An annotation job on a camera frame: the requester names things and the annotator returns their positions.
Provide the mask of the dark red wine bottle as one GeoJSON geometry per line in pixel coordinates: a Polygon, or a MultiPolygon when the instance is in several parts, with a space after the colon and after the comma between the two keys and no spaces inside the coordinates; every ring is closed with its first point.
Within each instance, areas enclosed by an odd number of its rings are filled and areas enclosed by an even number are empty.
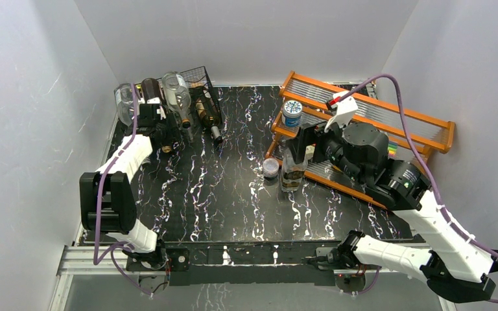
{"type": "Polygon", "coordinates": [[[161,149],[163,153],[171,153],[175,142],[172,119],[168,116],[167,105],[158,81],[146,78],[141,83],[141,91],[145,103],[140,105],[140,120],[138,125],[143,135],[150,137],[154,150],[161,149]]]}

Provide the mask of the clear bottle black gold cap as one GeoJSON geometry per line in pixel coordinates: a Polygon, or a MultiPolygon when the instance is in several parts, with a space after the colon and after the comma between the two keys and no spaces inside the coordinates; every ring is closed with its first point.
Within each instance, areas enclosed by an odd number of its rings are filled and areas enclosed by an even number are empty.
{"type": "Polygon", "coordinates": [[[297,191],[307,170],[308,160],[305,151],[294,152],[289,147],[286,147],[282,156],[281,190],[283,192],[297,191]]]}

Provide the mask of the green bottle silver cap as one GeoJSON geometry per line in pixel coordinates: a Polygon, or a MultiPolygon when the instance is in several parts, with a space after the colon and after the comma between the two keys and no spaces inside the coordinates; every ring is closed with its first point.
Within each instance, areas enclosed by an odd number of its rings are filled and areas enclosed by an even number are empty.
{"type": "Polygon", "coordinates": [[[195,102],[195,110],[202,125],[209,129],[213,142],[220,144],[223,142],[220,132],[220,118],[218,112],[206,97],[200,97],[195,102]]]}

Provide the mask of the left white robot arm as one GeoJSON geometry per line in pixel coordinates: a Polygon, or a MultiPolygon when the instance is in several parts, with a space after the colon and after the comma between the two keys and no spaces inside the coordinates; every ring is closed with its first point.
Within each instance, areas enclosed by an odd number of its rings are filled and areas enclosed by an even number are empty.
{"type": "Polygon", "coordinates": [[[164,104],[140,104],[137,119],[103,166],[80,177],[81,224],[95,234],[116,239],[130,258],[143,267],[160,270],[168,253],[159,234],[143,225],[131,181],[144,160],[176,139],[174,118],[164,104]]]}

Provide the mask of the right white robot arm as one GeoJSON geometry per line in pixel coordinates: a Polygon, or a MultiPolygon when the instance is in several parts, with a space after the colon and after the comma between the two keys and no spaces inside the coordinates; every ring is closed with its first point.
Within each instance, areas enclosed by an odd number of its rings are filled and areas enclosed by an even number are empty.
{"type": "Polygon", "coordinates": [[[303,125],[286,142],[285,153],[304,161],[306,148],[340,166],[366,195],[410,224],[428,243],[416,249],[350,231],[346,239],[310,262],[322,269],[372,265],[424,282],[435,294],[454,303],[489,301],[495,290],[490,274],[498,271],[498,250],[474,246],[454,229],[455,221],[436,202],[431,182],[411,162],[388,156],[389,139],[375,126],[353,123],[327,130],[324,123],[303,125]]]}

